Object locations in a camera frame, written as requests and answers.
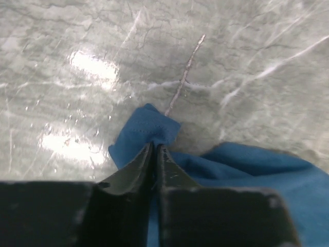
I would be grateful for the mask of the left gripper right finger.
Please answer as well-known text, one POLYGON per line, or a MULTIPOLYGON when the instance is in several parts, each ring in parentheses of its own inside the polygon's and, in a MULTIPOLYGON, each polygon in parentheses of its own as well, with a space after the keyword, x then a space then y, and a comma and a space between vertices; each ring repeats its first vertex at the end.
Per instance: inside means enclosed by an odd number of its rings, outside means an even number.
POLYGON ((283 199, 267 188, 204 187, 157 148, 161 246, 300 246, 283 199))

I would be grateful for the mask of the blue t-shirt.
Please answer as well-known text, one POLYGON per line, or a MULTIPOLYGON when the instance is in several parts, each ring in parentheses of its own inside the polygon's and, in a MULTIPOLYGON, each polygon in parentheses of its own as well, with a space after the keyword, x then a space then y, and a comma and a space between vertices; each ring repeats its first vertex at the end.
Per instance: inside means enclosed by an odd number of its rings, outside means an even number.
MULTIPOLYGON (((109 153, 121 169, 146 143, 173 143, 180 124, 153 105, 137 108, 109 153)), ((172 152, 189 176, 207 187, 269 187, 287 202, 303 246, 328 246, 328 174, 289 154, 232 142, 219 144, 200 156, 172 152)))

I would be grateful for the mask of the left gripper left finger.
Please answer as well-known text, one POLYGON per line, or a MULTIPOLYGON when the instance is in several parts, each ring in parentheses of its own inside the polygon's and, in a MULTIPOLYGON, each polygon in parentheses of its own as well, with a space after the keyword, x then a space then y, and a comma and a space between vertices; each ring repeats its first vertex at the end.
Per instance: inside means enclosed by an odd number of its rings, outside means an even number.
POLYGON ((1 182, 1 246, 146 246, 153 145, 99 183, 1 182))

